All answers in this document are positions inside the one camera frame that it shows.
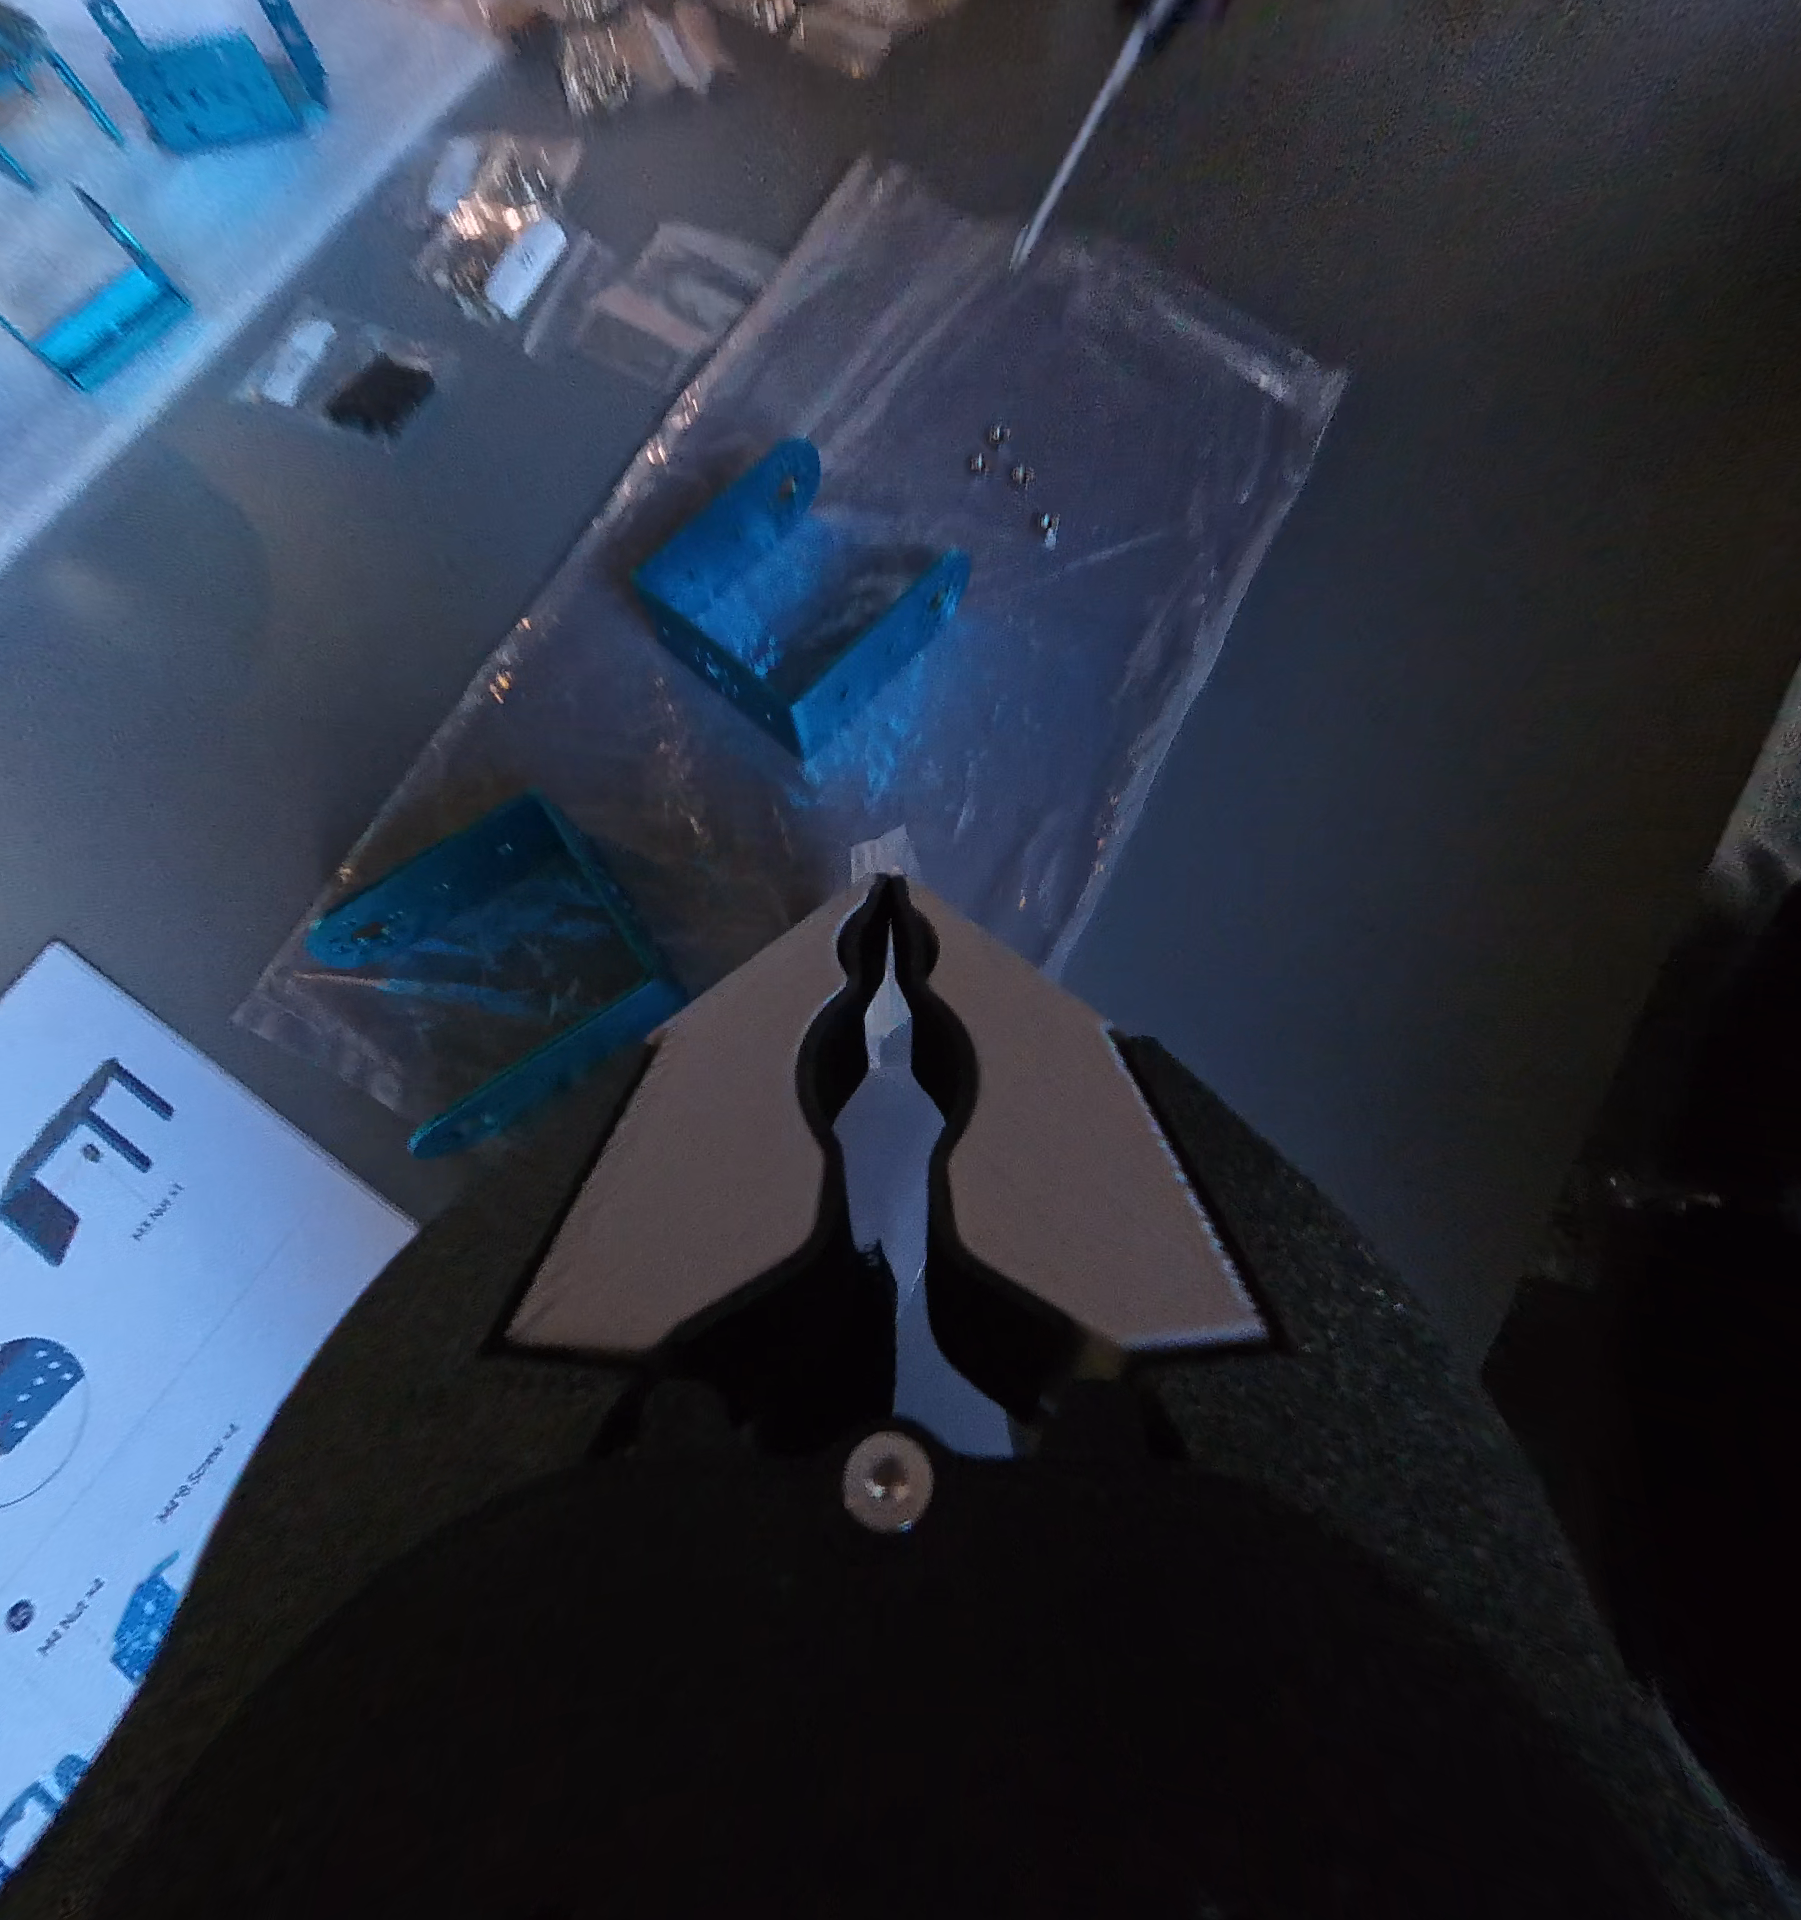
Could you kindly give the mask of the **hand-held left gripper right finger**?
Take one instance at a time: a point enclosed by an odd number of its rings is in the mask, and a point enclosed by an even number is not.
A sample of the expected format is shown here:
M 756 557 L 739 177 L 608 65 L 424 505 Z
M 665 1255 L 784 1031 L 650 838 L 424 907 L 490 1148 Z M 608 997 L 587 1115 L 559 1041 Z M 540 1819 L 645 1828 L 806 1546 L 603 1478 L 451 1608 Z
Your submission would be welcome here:
M 926 1307 L 945 1355 L 1211 1355 L 1271 1343 L 1112 1027 L 893 881 L 913 1074 L 942 1117 Z

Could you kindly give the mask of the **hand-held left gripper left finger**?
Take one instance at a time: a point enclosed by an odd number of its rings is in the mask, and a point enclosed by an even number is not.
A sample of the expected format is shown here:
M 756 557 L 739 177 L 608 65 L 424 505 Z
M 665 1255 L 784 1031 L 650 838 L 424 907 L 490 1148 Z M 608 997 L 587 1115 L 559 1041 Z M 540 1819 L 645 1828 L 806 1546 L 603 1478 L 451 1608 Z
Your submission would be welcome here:
M 888 911 L 888 875 L 849 883 L 652 1031 L 506 1327 L 512 1347 L 654 1357 L 827 1242 Z

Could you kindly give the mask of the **white instruction manual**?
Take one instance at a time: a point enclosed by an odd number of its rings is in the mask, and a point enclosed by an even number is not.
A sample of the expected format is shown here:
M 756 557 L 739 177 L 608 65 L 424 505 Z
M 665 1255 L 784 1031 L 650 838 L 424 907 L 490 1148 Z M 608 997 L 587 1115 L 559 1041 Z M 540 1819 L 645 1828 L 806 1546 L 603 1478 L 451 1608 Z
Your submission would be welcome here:
M 0 1885 L 413 1226 L 67 945 L 0 994 Z

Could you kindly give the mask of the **white foam sheet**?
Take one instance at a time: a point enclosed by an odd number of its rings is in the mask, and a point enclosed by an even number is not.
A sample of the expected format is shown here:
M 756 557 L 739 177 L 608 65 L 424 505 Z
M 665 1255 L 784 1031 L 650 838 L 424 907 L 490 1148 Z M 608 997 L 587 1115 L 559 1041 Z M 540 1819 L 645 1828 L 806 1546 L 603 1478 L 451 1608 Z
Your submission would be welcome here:
M 28 191 L 0 172 L 0 314 L 34 338 L 126 265 L 73 188 L 142 244 L 191 314 L 96 395 L 0 328 L 0 572 L 499 61 L 466 5 L 295 5 L 329 112 L 299 135 L 169 156 L 84 5 L 20 12 L 125 140 L 107 140 L 55 75 L 32 98 L 0 95 L 0 140 L 36 180 Z

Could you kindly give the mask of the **small bag of black screws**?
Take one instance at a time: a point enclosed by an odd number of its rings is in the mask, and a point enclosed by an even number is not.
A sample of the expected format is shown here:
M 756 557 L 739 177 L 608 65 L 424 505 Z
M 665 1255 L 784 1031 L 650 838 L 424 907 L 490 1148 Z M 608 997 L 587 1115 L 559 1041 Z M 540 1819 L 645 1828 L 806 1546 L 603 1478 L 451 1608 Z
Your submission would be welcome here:
M 299 306 L 233 400 L 364 442 L 394 442 L 441 387 L 432 351 L 384 323 Z

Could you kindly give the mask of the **grey desk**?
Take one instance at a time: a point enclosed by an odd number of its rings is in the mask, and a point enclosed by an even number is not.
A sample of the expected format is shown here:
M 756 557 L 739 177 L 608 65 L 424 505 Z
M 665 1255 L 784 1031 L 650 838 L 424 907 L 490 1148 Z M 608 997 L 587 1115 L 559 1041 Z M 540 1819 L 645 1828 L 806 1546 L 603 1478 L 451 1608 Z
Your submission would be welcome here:
M 1801 5 L 1235 5 L 1060 221 L 1351 375 L 1065 982 L 1486 1355 L 1801 659 Z M 394 442 L 233 391 L 299 306 Z M 0 994 L 51 941 L 409 1216 L 233 1009 L 648 437 L 381 200 L 0 580 Z

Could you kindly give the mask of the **pile of small hardware bags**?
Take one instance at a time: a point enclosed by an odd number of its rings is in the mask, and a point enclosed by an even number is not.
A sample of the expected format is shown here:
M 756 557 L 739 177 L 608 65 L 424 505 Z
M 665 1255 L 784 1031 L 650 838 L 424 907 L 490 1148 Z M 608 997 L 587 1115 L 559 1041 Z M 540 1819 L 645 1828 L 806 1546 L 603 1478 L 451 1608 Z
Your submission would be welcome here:
M 640 102 L 705 98 L 733 69 L 725 18 L 867 79 L 900 42 L 957 5 L 465 5 L 465 14 L 518 54 L 536 55 L 569 122 L 580 124 Z M 767 287 L 778 257 L 725 234 L 664 222 L 634 271 L 617 275 L 609 246 L 569 222 L 580 156 L 576 135 L 451 135 L 428 180 L 430 234 L 413 267 L 478 323 L 518 326 L 551 293 L 554 314 L 528 323 L 528 351 L 567 338 L 665 384 L 714 348 Z

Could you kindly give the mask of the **blue holed U bracket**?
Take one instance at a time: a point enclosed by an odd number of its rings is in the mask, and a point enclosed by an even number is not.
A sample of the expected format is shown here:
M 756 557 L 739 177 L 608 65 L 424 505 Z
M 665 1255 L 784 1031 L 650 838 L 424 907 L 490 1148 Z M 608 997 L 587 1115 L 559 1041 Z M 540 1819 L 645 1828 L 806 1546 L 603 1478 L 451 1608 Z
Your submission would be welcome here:
M 88 4 L 117 82 L 172 156 L 308 132 L 331 106 L 329 71 L 290 4 L 260 4 L 279 54 L 247 31 L 146 41 L 117 4 Z

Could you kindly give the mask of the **large clear plastic bag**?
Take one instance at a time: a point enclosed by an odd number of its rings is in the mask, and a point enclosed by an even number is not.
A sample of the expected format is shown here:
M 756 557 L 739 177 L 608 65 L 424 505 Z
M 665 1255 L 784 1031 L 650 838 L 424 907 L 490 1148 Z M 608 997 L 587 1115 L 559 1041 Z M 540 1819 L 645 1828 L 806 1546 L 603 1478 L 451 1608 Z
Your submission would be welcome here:
M 420 1124 L 420 1022 L 303 941 L 522 793 L 599 844 L 686 997 L 902 871 L 1059 973 L 1345 391 L 1113 244 L 1007 232 L 857 163 L 245 994 L 250 1035 Z M 1010 424 L 1003 449 L 991 423 Z M 971 557 L 957 618 L 815 759 L 654 637 L 632 572 L 783 437 L 816 510 Z M 962 458 L 987 452 L 989 472 Z M 1026 494 L 1007 468 L 1026 462 Z M 1031 534 L 1060 519 L 1059 547 Z

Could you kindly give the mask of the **small blue U bracket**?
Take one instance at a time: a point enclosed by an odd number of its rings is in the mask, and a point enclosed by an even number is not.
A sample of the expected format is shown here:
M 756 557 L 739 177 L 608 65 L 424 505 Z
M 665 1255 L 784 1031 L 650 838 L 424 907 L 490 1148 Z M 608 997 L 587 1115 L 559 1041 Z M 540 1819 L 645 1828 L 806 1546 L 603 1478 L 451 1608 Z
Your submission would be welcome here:
M 193 303 L 84 187 L 71 184 L 68 193 L 126 257 L 126 267 L 36 335 L 0 310 L 0 335 L 67 387 L 92 395 L 174 335 L 193 315 Z

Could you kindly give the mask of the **blue metal U bracket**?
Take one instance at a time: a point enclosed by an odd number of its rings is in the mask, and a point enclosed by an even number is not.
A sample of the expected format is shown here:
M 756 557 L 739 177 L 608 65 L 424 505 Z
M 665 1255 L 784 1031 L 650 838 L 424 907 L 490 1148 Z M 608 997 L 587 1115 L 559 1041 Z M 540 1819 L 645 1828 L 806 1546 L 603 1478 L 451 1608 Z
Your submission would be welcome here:
M 632 572 L 654 637 L 808 762 L 959 614 L 971 557 L 816 510 L 821 453 L 783 437 Z
M 482 1148 L 686 1006 L 616 859 L 528 790 L 311 925 L 308 958 L 420 1022 L 447 1071 L 420 1095 L 413 1160 Z

